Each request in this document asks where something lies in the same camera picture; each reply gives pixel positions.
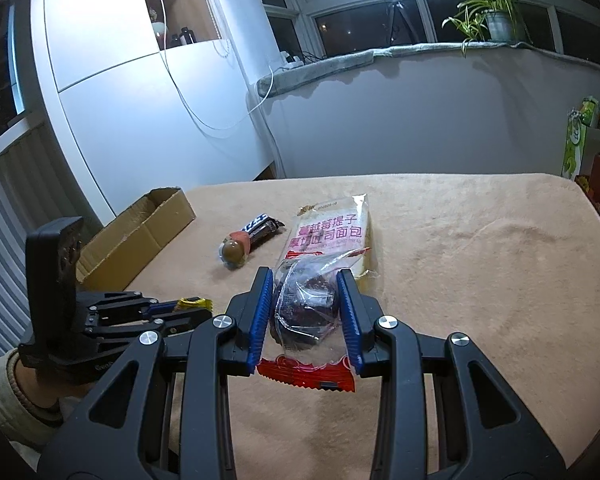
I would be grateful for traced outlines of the left hand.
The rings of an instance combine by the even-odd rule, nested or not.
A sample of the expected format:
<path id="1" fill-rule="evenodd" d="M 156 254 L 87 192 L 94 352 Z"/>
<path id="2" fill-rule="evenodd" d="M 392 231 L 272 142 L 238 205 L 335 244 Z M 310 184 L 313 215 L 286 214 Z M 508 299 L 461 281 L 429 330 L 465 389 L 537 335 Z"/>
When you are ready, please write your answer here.
<path id="1" fill-rule="evenodd" d="M 69 398 L 81 400 L 95 385 L 94 382 L 73 384 L 53 370 L 26 367 L 17 350 L 8 357 L 6 373 L 12 393 L 26 412 L 52 428 L 58 428 L 64 421 L 60 401 Z"/>

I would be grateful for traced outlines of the beige left sleeve forearm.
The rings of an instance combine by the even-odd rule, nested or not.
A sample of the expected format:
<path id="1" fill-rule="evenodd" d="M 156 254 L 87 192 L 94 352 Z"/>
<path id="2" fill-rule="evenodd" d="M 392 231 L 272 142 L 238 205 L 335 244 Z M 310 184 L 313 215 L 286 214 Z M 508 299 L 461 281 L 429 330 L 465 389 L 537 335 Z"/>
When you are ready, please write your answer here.
<path id="1" fill-rule="evenodd" d="M 17 349 L 0 357 L 0 430 L 10 443 L 41 452 L 64 423 L 59 402 L 51 408 L 32 403 L 16 379 Z"/>

